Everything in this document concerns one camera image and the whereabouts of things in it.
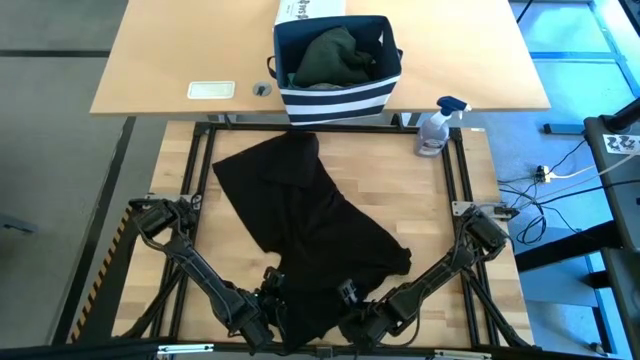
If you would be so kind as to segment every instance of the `spray nozzle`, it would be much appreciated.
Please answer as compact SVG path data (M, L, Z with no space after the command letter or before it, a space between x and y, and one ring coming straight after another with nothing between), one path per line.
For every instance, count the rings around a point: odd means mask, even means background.
M453 96L443 96L438 99L438 106L442 108L440 113L444 116L451 116L454 111L459 111L458 116L462 119L463 111L471 111L471 106L466 102L456 99Z

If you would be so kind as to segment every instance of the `spray bottle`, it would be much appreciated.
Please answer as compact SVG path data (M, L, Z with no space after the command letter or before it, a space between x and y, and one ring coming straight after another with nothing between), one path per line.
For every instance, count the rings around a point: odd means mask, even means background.
M462 119L463 111L471 111L471 106L452 96L438 99L438 106L441 110L435 113L431 119L426 120L418 131L414 149L418 156L434 157L440 154L449 140L447 120L451 119L451 114L458 111L460 119Z

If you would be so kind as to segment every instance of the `white label plate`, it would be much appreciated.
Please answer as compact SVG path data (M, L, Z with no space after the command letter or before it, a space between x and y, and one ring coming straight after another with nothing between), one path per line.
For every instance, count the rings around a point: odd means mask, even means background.
M231 99L236 91L235 81L193 81L187 97L192 100Z
M602 138L609 154L640 153L640 136L602 134Z

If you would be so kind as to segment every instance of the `wooden tabletop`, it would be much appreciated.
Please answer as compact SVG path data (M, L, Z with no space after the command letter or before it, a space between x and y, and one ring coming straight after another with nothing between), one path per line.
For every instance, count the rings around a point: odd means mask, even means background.
M170 122L156 164L151 191L179 194L194 123ZM271 131L218 131L213 162L236 154L278 135ZM438 261L453 244L442 159L418 158L412 153L413 135L317 133L320 159L345 197L389 231L403 247L411 249L411 271L391 276L370 295L379 299L389 289L412 281ZM482 130L463 130L472 190L477 201L499 200L487 137ZM454 175L457 176L455 149ZM202 158L198 158L196 169ZM459 181L458 193L461 193ZM213 173L204 196L196 249L224 278L238 287L260 287L267 266L277 266L278 254L265 254L249 235ZM138 241L127 275L113 335L128 330L149 305L162 274L164 255ZM511 246L487 263L493 299L506 319L525 340L533 342ZM480 336L488 343L484 314L476 299ZM421 310L422 326L416 347L469 347L464 300L459 276L428 297ZM166 316L163 334L168 330ZM387 336L386 343L401 343L413 334L412 325L400 337ZM181 340L242 342L227 338L227 330L214 318L209 300L193 282L187 288L182 316ZM346 345L334 328L313 343Z
M130 0L91 113L282 113L266 68L279 0ZM404 50L385 110L428 112L441 96L476 110L546 110L549 101L507 0L347 0L385 15ZM228 100L190 100L192 81L235 81ZM274 86L253 95L259 81Z

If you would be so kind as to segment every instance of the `yellow and black hazard tape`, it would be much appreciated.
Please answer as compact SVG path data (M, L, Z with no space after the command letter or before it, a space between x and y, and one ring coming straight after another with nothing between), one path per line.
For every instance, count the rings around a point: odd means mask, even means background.
M71 328L71 334L67 339L67 344L73 344L78 341L80 337L80 331L82 327L87 322L87 317L89 316L89 312L91 311L91 307L96 300L96 296L98 295L98 290L100 289L100 285L102 285L102 280L104 280L105 275L107 275L107 270L109 269L109 264L111 264L111 260L116 253L116 249L118 244L120 243L120 237L122 236L122 232L124 231L124 227L126 226L127 221L129 220L129 216L131 215L131 207L127 207L125 209L124 215L120 219L120 224L118 225L118 229L116 230L116 234L111 239L111 246L107 250L107 255L102 260L102 266L100 266L100 270L98 270L98 275L96 276L96 280L91 285L89 289L89 295L87 296L87 300L82 307L82 311L80 312L80 316L78 316L78 320Z

